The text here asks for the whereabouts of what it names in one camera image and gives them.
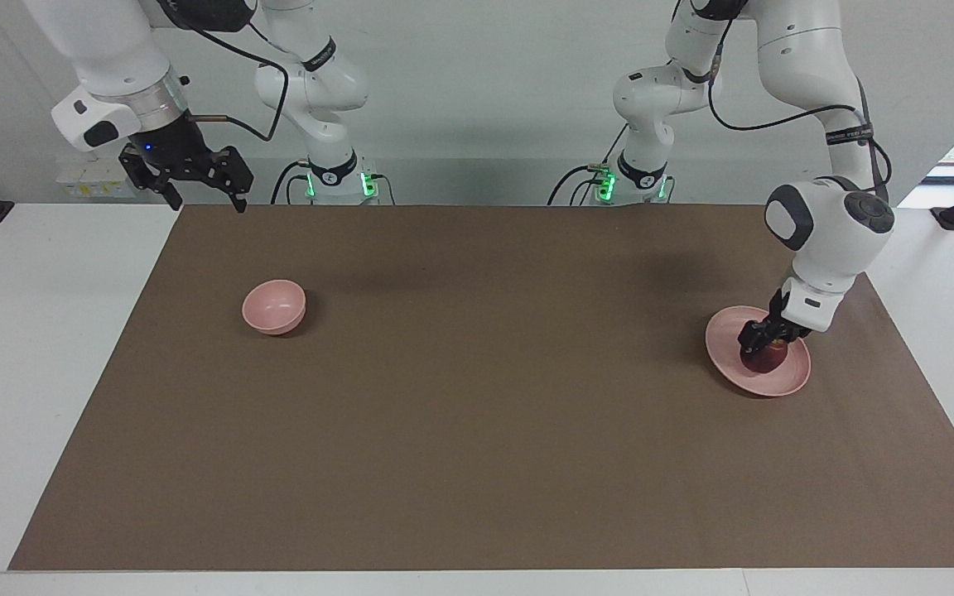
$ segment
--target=green indicator light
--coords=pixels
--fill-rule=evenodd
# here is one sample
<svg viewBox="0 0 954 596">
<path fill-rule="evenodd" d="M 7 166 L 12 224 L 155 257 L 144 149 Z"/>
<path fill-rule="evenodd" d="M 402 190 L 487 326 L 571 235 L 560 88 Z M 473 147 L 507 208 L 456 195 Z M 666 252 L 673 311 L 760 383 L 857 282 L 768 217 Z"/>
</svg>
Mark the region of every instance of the green indicator light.
<svg viewBox="0 0 954 596">
<path fill-rule="evenodd" d="M 617 185 L 617 175 L 613 172 L 606 172 L 605 180 L 602 180 L 602 186 L 599 186 L 599 200 L 602 203 L 613 201 L 613 191 Z"/>
<path fill-rule="evenodd" d="M 378 185 L 374 184 L 374 182 L 370 180 L 370 174 L 361 172 L 359 177 L 363 178 L 363 192 L 364 195 L 367 195 L 367 199 L 375 196 L 378 193 Z"/>
</svg>

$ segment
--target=table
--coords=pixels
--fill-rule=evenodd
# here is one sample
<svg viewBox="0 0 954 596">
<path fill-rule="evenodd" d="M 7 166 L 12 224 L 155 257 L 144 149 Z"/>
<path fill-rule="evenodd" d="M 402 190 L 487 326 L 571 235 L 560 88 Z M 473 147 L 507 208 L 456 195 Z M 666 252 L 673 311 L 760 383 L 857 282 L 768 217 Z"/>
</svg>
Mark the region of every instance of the table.
<svg viewBox="0 0 954 596">
<path fill-rule="evenodd" d="M 939 594 L 954 570 L 4 574 L 174 214 L 24 204 L 0 226 L 0 593 Z M 954 424 L 954 234 L 903 211 L 870 276 Z"/>
</svg>

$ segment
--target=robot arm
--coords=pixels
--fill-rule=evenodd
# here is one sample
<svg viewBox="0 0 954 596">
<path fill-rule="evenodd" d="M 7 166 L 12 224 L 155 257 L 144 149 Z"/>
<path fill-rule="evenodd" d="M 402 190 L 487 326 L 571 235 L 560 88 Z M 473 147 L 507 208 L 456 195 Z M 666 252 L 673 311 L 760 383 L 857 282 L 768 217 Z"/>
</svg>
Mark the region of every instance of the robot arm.
<svg viewBox="0 0 954 596">
<path fill-rule="evenodd" d="M 797 256 L 771 315 L 743 329 L 739 341 L 747 359 L 773 343 L 829 329 L 856 277 L 889 241 L 894 215 L 875 174 L 874 129 L 845 57 L 836 0 L 682 0 L 667 37 L 672 60 L 626 75 L 614 91 L 629 138 L 609 164 L 616 191 L 601 193 L 601 203 L 651 199 L 674 141 L 663 119 L 715 97 L 720 39 L 740 18 L 757 22 L 761 82 L 773 97 L 803 110 L 852 106 L 817 114 L 832 175 L 780 186 L 766 204 L 768 229 Z"/>
<path fill-rule="evenodd" d="M 76 91 L 52 112 L 73 147 L 92 151 L 128 137 L 120 160 L 138 188 L 163 195 L 179 209 L 182 199 L 171 181 L 200 181 L 228 194 L 239 212 L 245 210 L 253 173 L 234 147 L 211 151 L 205 145 L 136 0 L 24 4 L 79 78 Z"/>
<path fill-rule="evenodd" d="M 264 0 L 262 7 L 270 42 L 291 57 L 284 113 L 307 147 L 314 174 L 310 192 L 321 203 L 363 203 L 372 192 L 367 167 L 337 113 L 367 103 L 366 76 L 338 52 L 315 0 Z M 257 91 L 265 104 L 276 106 L 281 89 L 280 72 L 258 69 Z"/>
</svg>

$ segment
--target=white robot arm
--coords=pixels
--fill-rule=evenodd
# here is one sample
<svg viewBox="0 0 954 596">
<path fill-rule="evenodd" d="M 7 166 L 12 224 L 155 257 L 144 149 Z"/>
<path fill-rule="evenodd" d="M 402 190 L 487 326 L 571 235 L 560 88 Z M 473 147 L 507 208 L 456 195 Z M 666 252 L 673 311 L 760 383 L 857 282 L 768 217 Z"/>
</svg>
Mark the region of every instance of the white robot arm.
<svg viewBox="0 0 954 596">
<path fill-rule="evenodd" d="M 179 209 L 182 198 L 171 181 L 200 181 L 245 210 L 253 173 L 234 147 L 211 151 L 205 145 L 136 0 L 24 4 L 79 78 L 76 91 L 53 109 L 54 122 L 73 147 L 92 151 L 126 137 L 130 142 L 120 160 L 138 188 L 163 195 Z M 233 0 L 219 14 L 243 24 L 246 10 Z"/>
<path fill-rule="evenodd" d="M 291 57 L 284 113 L 306 143 L 314 174 L 308 178 L 308 193 L 319 204 L 364 203 L 376 192 L 371 167 L 352 147 L 337 113 L 367 103 L 366 76 L 337 51 L 315 0 L 263 0 L 261 5 L 270 42 Z M 265 104 L 277 106 L 281 89 L 282 73 L 258 69 L 257 91 Z"/>
<path fill-rule="evenodd" d="M 612 184 L 603 185 L 595 202 L 654 196 L 674 143 L 665 118 L 716 97 L 722 39 L 735 19 L 757 22 L 761 82 L 775 98 L 821 120 L 832 165 L 832 175 L 780 186 L 768 200 L 769 229 L 797 257 L 772 314 L 742 331 L 743 358 L 752 358 L 772 343 L 831 327 L 856 277 L 889 241 L 894 214 L 877 174 L 863 88 L 845 57 L 837 0 L 682 0 L 667 37 L 669 64 L 629 73 L 614 90 L 629 136 L 609 163 Z"/>
</svg>

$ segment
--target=white wall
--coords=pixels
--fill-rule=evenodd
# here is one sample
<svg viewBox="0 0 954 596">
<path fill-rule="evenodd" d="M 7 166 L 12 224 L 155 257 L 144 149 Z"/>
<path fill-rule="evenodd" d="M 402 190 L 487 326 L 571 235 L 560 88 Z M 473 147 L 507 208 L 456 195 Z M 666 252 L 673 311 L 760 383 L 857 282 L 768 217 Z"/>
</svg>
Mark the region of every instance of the white wall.
<svg viewBox="0 0 954 596">
<path fill-rule="evenodd" d="M 323 0 L 322 7 L 342 52 L 371 76 L 370 103 L 348 116 L 357 146 L 393 175 L 401 200 L 531 204 L 545 200 L 559 172 L 605 152 L 620 126 L 610 102 L 614 81 L 665 60 L 673 4 Z M 954 144 L 954 2 L 841 4 L 849 56 L 897 166 L 899 200 Z M 251 34 L 231 38 L 272 55 Z M 196 112 L 269 122 L 253 93 L 253 65 L 186 31 L 159 31 L 156 39 L 194 80 L 188 94 Z M 756 123 L 793 112 L 761 87 L 752 23 L 735 27 L 727 52 L 724 116 Z M 54 162 L 80 158 L 46 112 L 73 86 L 71 69 L 19 1 L 0 0 L 0 194 L 60 199 Z M 673 124 L 679 200 L 762 203 L 780 182 L 828 169 L 814 118 L 750 133 L 724 131 L 708 113 Z M 302 154 L 288 128 L 272 144 L 231 127 L 205 130 L 212 146 L 235 144 L 250 160 L 260 177 L 253 201 L 266 200 L 281 164 Z"/>
</svg>

